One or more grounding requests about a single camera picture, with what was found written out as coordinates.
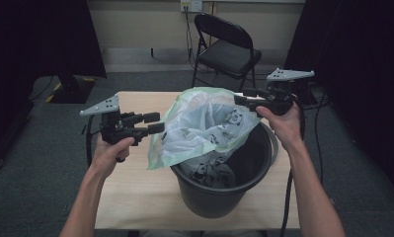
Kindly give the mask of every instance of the black trash can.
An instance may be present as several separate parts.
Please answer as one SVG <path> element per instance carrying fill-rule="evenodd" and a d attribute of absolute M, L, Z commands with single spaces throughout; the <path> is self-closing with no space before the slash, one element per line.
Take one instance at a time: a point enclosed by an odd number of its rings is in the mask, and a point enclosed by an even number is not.
<path fill-rule="evenodd" d="M 171 166 L 178 178 L 182 199 L 195 214 L 219 218 L 230 213 L 246 191 L 260 182 L 272 163 L 272 146 L 266 126 L 259 123 L 249 134 L 246 143 L 226 161 L 236 178 L 236 187 L 215 189 L 204 186 L 181 170 Z"/>

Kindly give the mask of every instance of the forearm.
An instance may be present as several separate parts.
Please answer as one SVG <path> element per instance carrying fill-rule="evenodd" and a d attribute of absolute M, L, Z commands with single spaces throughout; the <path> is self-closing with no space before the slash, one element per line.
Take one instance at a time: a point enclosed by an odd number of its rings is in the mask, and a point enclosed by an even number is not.
<path fill-rule="evenodd" d="M 340 218 L 320 184 L 303 141 L 292 143 L 287 151 L 303 236 L 345 236 Z"/>
<path fill-rule="evenodd" d="M 60 236 L 93 236 L 105 178 L 89 169 Z"/>

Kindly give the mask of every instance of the trash bag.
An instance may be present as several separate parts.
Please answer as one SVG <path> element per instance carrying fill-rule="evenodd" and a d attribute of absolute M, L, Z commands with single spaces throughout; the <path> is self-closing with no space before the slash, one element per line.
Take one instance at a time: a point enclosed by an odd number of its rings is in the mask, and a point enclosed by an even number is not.
<path fill-rule="evenodd" d="M 261 119 L 235 105 L 232 91 L 198 87 L 178 96 L 161 121 L 165 131 L 151 137 L 149 170 L 181 163 L 197 180 L 212 172 L 222 174 L 218 179 L 230 180 L 231 171 L 223 164 Z M 202 182 L 213 183 L 210 179 Z M 223 185 L 232 186 L 232 181 Z"/>

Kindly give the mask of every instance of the gray carpet floor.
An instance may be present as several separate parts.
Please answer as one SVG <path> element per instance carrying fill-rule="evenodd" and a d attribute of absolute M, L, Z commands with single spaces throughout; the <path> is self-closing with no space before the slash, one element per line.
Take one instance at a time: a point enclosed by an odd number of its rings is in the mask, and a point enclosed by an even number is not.
<path fill-rule="evenodd" d="M 214 74 L 202 75 L 213 80 Z M 49 104 L 44 100 L 58 80 L 40 78 L 32 96 L 30 119 L 5 157 L 0 170 L 0 236 L 56 236 L 63 226 L 87 170 L 87 118 L 79 112 L 118 91 L 184 91 L 192 71 L 109 73 L 97 81 L 84 105 Z M 259 80 L 263 87 L 265 81 Z M 217 76 L 230 90 L 233 82 Z M 320 95 L 320 88 L 315 89 Z M 316 110 L 306 111 L 305 142 L 320 174 L 314 125 Z M 394 236 L 394 189 L 382 171 L 355 146 L 348 125 L 332 106 L 320 110 L 317 122 L 323 156 L 324 187 L 342 218 L 348 236 Z M 286 236 L 301 236 L 287 230 Z M 278 230 L 269 232 L 278 236 Z M 98 230 L 97 236 L 127 236 L 127 231 Z"/>

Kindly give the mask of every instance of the wall socket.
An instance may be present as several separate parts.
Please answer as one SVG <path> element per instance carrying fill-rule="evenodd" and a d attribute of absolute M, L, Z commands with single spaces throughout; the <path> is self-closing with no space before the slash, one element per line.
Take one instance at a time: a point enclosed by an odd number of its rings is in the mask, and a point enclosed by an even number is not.
<path fill-rule="evenodd" d="M 188 12 L 202 12 L 202 0 L 181 0 L 181 12 L 185 12 L 188 7 Z"/>

